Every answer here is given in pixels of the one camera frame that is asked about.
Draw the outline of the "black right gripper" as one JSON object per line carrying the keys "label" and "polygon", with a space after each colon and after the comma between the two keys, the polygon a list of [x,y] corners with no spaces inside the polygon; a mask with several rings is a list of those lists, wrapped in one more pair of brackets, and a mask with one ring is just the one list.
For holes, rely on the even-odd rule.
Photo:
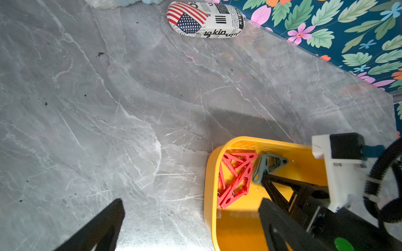
{"label": "black right gripper", "polygon": [[328,187],[272,174],[263,175],[261,185],[266,189],[272,202],[308,234],[323,235],[330,230],[345,227],[342,215],[327,208]]}

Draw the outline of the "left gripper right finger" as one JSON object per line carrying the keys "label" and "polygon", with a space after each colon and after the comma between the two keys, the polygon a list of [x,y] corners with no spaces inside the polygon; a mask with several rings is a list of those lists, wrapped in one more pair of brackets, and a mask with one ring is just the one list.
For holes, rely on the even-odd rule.
{"label": "left gripper right finger", "polygon": [[258,209],[264,236],[270,251],[325,251],[314,239],[270,199],[263,198]]}

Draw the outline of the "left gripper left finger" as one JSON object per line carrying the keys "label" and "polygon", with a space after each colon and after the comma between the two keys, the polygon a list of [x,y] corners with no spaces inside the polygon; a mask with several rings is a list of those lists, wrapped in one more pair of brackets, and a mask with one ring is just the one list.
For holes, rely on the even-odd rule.
{"label": "left gripper left finger", "polygon": [[123,202],[115,199],[56,250],[114,251],[124,218]]}

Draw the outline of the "yellow plastic storage box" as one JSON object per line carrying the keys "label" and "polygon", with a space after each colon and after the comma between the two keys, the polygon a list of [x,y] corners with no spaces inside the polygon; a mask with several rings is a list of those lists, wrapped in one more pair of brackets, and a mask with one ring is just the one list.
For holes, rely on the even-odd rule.
{"label": "yellow plastic storage box", "polygon": [[235,151],[269,152],[285,157],[289,164],[274,171],[274,175],[319,186],[328,184],[325,161],[316,159],[310,146],[254,137],[236,137],[213,150],[206,165],[204,220],[215,250],[266,251],[258,208],[269,195],[261,185],[251,184],[248,195],[227,209],[217,207],[220,163],[224,153]]}

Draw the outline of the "teal grey clothespin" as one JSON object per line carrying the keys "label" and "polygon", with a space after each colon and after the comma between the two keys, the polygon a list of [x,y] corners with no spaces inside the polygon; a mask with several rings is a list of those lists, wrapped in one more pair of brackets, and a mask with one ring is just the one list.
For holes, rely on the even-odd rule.
{"label": "teal grey clothespin", "polygon": [[262,182],[264,174],[269,174],[275,170],[287,165],[289,160],[287,158],[264,152],[260,155],[256,171],[253,174],[252,181],[258,185]]}

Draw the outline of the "red boxed clothespin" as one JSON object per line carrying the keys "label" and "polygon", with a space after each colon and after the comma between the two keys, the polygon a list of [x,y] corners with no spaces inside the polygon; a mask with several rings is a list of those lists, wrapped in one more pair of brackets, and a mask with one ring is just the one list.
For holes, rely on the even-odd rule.
{"label": "red boxed clothespin", "polygon": [[217,208],[226,209],[241,197],[248,195],[253,175],[253,161],[241,168],[237,177],[233,176],[230,183],[226,184],[222,163],[218,168],[218,192]]}
{"label": "red boxed clothespin", "polygon": [[255,161],[258,154],[255,152],[225,152],[220,163],[229,170],[232,176],[237,177],[242,167],[248,162]]}

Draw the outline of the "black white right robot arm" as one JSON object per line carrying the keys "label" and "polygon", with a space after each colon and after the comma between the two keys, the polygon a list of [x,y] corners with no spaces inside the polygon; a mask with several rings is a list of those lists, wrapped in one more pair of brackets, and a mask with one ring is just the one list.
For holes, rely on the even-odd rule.
{"label": "black white right robot arm", "polygon": [[329,189],[271,174],[258,209],[270,251],[400,251],[401,241],[350,210],[327,208]]}

